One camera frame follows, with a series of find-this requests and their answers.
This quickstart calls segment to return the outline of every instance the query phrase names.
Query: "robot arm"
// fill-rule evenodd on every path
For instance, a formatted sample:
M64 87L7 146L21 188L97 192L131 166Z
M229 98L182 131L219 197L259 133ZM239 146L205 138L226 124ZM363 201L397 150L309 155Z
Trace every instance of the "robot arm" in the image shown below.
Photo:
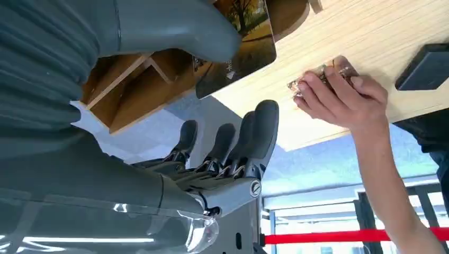
M104 154L90 133L71 125L79 120L80 113L69 102L81 97L81 85L100 56L176 47L206 60L230 59L240 37L206 1L6 0L0 3L0 13L0 206L5 212L0 223L1 250L16 253L20 248L48 247L62 251L67 244L72 246L67 250L76 252L94 240L96 248L101 249L117 243L145 249L146 241L136 243L128 238L145 240L152 234L160 245L153 244L150 250L180 242L186 246L178 252L190 252L198 244L200 231L194 229L205 228L192 225L213 224L202 217L204 210L232 210L223 208L228 200L217 195L220 188L245 177L260 181L266 164L262 163L262 153L255 152L257 143L248 154L253 157L234 162L242 170L252 168L246 165L257 160L257 173L239 171L245 174L234 179L221 169L196 170L191 180L199 185L184 189L192 186L192 181L183 179L180 183L186 185L181 185L157 171L142 174ZM265 157L271 156L269 149L273 146L265 150ZM213 158L209 161L219 163ZM217 178L217 185L203 182L198 173ZM143 207L152 209L150 213L155 216L134 220L136 214L149 213L141 211ZM146 228L143 222L151 222L151 218L157 221L161 211L178 211L170 216L165 213L165 219L160 219L170 225L168 233L160 232L156 222L148 232L129 231ZM120 230L117 218L128 221L124 225L129 230ZM172 238L171 231L176 231ZM167 242L161 240L163 236L167 236ZM87 249L76 253L92 253Z

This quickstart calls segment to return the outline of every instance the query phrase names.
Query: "red ribbon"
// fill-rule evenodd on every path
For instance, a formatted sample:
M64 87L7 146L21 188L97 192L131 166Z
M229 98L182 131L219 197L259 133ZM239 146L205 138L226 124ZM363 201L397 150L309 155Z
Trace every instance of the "red ribbon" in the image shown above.
M430 228L440 241L449 240L449 228ZM364 229L308 234L266 235L265 244L306 243L306 242L380 242L391 241L385 230Z

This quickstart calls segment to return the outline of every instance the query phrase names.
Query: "wooden board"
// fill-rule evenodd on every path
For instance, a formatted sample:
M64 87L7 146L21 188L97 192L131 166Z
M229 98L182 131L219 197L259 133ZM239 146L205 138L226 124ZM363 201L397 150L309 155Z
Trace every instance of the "wooden board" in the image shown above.
M278 41L296 31L310 12L307 0L267 0L274 40Z
M173 83L184 70L192 56L178 49L154 52L146 63L152 65L166 83Z
M192 70L192 65L188 65L175 82L168 84L154 67L149 67L127 86L110 133L124 130L193 89L195 80Z
M92 91L86 108L90 110L106 94L112 91L113 88L147 60L148 57L148 55L141 54L118 56L105 75L99 79L98 84Z
M449 107L449 81L437 91L425 92L398 92L393 85L423 44L449 41L447 0L321 2L322 12L310 13L296 31L276 43L273 64L213 96L242 117L264 99L277 101L277 143L286 151L348 133L311 119L296 107L286 86L337 55L345 55L360 73L372 75L389 91L391 122Z

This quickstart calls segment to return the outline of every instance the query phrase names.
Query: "gray robot arm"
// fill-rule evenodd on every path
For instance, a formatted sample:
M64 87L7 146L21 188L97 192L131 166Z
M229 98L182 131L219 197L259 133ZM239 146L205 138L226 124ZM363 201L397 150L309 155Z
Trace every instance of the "gray robot arm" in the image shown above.
M11 202L4 203L6 199L0 199L2 211L13 207L11 213L6 213L10 216L1 218L8 223L0 223L8 225L5 231L0 231L0 243L9 241L8 253L25 248L21 245L25 241L21 240L30 235L33 239L52 232L57 232L59 239L76 236L77 231L62 224L46 225L45 222L52 219L61 223L72 219L71 223L81 231L112 229L119 227L119 224L110 224L114 222L111 218L118 216L116 205L183 210L199 215L204 210L219 207L222 214L226 214L255 198L239 199L225 207L229 200L219 194L238 182L260 181L267 163L264 161L271 155L274 145L261 146L266 152L262 158L263 151L256 152L260 150L256 147L263 142L253 142L260 137L254 136L252 145L248 145L252 148L247 151L252 152L242 153L237 161L233 160L231 164L237 166L236 172L231 173L229 165L223 169L218 167L218 171L210 170L217 168L210 164L223 163L224 156L221 162L205 161L203 168L190 176L191 181L180 177L183 180L177 183L170 175L163 176L152 170L142 174L109 157L90 133L71 125L79 120L80 113L69 102L81 97L81 85L98 57L175 47L206 60L230 59L239 47L240 37L206 1L5 0L0 2L0 19L0 195L11 198L11 193L19 193L18 197L12 195ZM50 211L53 216L40 214L46 211L45 207L51 207L49 204L60 201L67 202L61 204L63 207L92 204L91 201L112 205L108 216L93 216L91 210L85 214L69 210L73 216L79 215L78 219L88 219L83 223L61 217L66 211L61 207L60 213ZM132 218L131 213L123 216ZM142 224L138 222L134 220L136 227ZM185 224L176 221L168 224L171 229L177 229L178 234L161 244L188 242L185 236L193 235ZM116 233L120 232L108 230L103 234L90 230L86 234L91 238L117 237ZM160 233L158 239L167 235L167 232Z

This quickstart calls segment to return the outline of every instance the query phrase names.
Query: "window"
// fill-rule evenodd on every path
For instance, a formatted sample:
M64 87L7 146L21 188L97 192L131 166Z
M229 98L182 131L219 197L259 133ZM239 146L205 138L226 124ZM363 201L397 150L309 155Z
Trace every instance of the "window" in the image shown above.
M422 192L428 195L439 226L449 227L449 217L438 184L407 187L407 191L410 194L410 203L425 226L429 227L429 222L426 219L421 200L417 195L417 193ZM423 199L423 202L425 204L424 207L426 207L426 213L429 213L429 206L426 203L428 200ZM375 215L374 220L377 229L385 229L382 221ZM360 229L354 203L277 210L275 211L274 224L276 234L351 231ZM399 254L399 251L392 242L381 242L380 244L384 254ZM366 248L362 242L279 244L275 249L276 253L272 254L365 254Z
M359 230L353 203L278 210L276 234ZM361 242L279 244L277 254L364 254Z

